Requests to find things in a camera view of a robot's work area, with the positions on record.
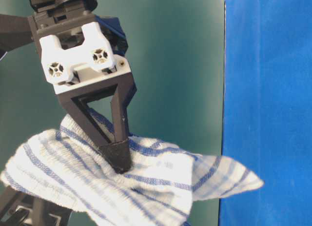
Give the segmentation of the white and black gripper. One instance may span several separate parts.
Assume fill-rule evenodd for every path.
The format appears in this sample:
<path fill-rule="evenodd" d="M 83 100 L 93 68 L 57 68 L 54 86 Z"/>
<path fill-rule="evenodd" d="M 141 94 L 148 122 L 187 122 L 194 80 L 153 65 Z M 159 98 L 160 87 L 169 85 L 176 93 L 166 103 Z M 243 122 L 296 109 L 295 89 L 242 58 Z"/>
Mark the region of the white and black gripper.
<path fill-rule="evenodd" d="M 128 45 L 117 17 L 92 13 L 66 18 L 27 18 L 46 80 L 56 94 L 117 89 L 127 93 L 125 109 L 137 92 L 124 55 Z"/>

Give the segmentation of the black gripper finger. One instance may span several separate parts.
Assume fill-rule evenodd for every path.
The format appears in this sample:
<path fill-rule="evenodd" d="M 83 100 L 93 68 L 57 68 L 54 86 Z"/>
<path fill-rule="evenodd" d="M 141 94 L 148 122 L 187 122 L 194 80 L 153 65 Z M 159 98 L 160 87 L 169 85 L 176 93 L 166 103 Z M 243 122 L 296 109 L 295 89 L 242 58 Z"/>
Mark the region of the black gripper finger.
<path fill-rule="evenodd" d="M 33 226 L 67 226 L 72 210 L 41 198 L 35 198 L 32 208 Z"/>
<path fill-rule="evenodd" d="M 34 197 L 11 186 L 0 195 L 1 226 L 32 226 Z"/>

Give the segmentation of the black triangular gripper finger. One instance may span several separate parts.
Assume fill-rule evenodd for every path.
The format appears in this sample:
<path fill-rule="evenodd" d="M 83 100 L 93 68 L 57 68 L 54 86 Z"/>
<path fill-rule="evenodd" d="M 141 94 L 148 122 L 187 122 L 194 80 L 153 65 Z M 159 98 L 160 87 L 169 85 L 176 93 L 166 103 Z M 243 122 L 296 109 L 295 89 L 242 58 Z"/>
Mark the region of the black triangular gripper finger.
<path fill-rule="evenodd" d="M 58 94 L 58 100 L 71 118 L 99 148 L 101 155 L 116 173 L 131 168 L 129 126 L 125 98 L 126 84 L 134 83 L 132 73 L 122 74 L 100 82 Z M 114 137 L 110 139 L 91 116 L 88 103 L 112 96 L 111 113 Z"/>

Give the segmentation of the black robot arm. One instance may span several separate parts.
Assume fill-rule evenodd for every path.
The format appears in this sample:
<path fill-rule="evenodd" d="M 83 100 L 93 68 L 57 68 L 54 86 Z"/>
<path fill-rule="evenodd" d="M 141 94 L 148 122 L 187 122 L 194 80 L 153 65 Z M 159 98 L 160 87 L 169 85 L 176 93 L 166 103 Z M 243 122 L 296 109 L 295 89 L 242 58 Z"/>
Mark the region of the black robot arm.
<path fill-rule="evenodd" d="M 34 42 L 46 80 L 62 107 L 118 174 L 132 165 L 127 106 L 136 92 L 118 18 L 93 13 L 97 0 L 29 0 L 34 14 L 1 15 L 0 55 Z M 114 133 L 92 118 L 89 103 L 112 97 Z"/>

